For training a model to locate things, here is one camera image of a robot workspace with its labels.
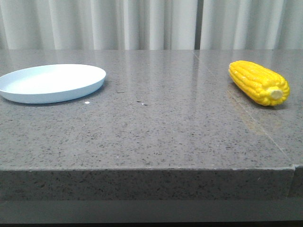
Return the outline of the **yellow corn cob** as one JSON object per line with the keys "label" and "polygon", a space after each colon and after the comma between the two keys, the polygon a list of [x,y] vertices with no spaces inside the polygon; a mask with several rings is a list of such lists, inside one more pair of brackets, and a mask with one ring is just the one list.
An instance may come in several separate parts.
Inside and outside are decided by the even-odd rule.
{"label": "yellow corn cob", "polygon": [[228,71],[233,82],[259,105],[280,105],[290,95],[283,76],[254,62],[234,61]]}

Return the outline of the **light blue round plate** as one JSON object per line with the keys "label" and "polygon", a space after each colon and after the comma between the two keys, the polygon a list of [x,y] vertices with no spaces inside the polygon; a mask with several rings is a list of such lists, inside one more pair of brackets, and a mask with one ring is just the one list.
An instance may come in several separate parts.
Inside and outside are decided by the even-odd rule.
{"label": "light blue round plate", "polygon": [[0,78],[0,95],[24,104],[50,104],[97,91],[106,72],[84,64],[53,64],[17,70]]}

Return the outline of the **white pleated curtain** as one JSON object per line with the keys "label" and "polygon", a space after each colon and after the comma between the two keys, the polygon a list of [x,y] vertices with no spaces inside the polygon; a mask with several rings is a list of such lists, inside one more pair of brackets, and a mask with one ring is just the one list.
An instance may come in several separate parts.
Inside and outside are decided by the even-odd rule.
{"label": "white pleated curtain", "polygon": [[3,0],[1,49],[302,49],[300,0]]}

